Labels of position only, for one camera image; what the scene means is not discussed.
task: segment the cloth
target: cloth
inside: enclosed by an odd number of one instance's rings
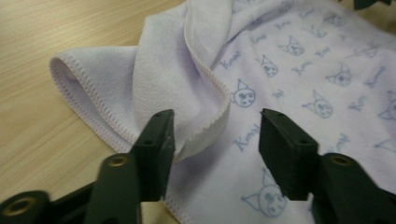
[[[288,115],[396,193],[396,38],[328,0],[188,0],[146,19],[137,47],[70,49],[50,69],[118,152],[172,108],[166,203],[180,223],[313,223],[258,152],[260,111]]]

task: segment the fabric fold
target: fabric fold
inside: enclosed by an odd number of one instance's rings
[[[260,157],[260,111],[287,114],[320,154],[351,156],[396,192],[395,50],[394,35],[330,0],[188,0],[147,17],[137,47],[70,49],[50,69],[118,152],[175,110],[166,203],[181,223],[313,223]]]

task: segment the white towel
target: white towel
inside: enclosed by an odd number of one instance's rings
[[[166,203],[181,223],[313,223],[258,152],[262,108],[396,192],[396,38],[328,0],[188,0],[150,16],[137,47],[50,64],[68,103],[118,152],[174,109]]]

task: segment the light purple fabric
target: light purple fabric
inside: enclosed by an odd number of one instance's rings
[[[260,111],[291,117],[396,192],[396,38],[327,0],[189,0],[150,16],[137,47],[50,64],[68,103],[118,152],[176,112],[166,203],[181,223],[313,223],[259,152]]]

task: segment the wood grain surface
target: wood grain surface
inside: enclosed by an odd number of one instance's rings
[[[137,45],[147,15],[182,0],[0,1],[0,202],[43,189],[57,199],[96,178],[114,151],[56,89],[49,60],[88,46]],[[341,3],[351,8],[351,1]],[[357,12],[396,34],[396,4]],[[144,203],[146,224],[177,223],[163,203]]]

